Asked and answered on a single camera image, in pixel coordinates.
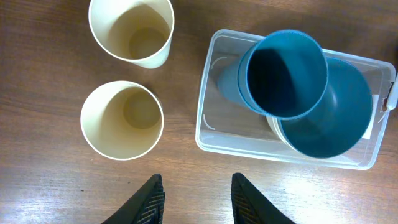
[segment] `clear plastic container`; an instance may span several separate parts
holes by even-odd
[[[366,77],[373,95],[373,115],[366,134],[346,153],[329,159],[307,157],[284,144],[269,127],[266,117],[238,106],[219,93],[216,81],[221,71],[264,37],[219,30],[211,39],[200,88],[196,142],[208,152],[315,164],[345,169],[371,168],[380,150],[389,116],[383,101],[395,80],[395,68],[387,62],[323,50],[327,57],[352,63]]]

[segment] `blue bowl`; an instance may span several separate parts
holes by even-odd
[[[221,73],[221,94],[254,112],[297,119],[320,102],[328,82],[322,48],[309,35],[280,30],[253,45]]]
[[[315,158],[351,149],[368,128],[373,108],[369,86],[356,67],[335,58],[327,63],[328,86],[319,104],[302,118],[279,121],[289,144]]]

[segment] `white paper cup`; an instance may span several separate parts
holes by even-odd
[[[169,56],[174,12],[169,0],[91,0],[90,29],[110,55],[144,68]]]
[[[88,144],[116,160],[148,153],[164,127],[162,105],[140,84],[115,81],[94,90],[81,109],[80,124]]]
[[[288,145],[292,149],[296,150],[292,145],[289,144],[289,142],[286,140],[286,138],[284,137],[284,135],[280,131],[280,126],[279,126],[279,123],[278,123],[278,119],[277,118],[273,118],[271,116],[266,116],[266,117],[267,117],[268,125],[271,128],[272,132],[274,134],[276,134],[276,136],[278,136],[280,138],[280,140],[282,140],[283,143],[285,143],[286,145]]]

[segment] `wooden table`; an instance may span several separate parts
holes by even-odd
[[[201,74],[217,30],[299,29],[323,48],[397,67],[395,0],[172,0],[172,47],[155,70],[101,49],[89,3],[0,2],[0,223],[100,223],[155,173],[164,178],[164,223],[232,223],[234,172],[297,223],[398,223],[397,110],[367,171],[214,154],[195,143]],[[147,86],[164,106],[160,142],[133,161],[102,157],[81,134],[85,98],[114,80]]]

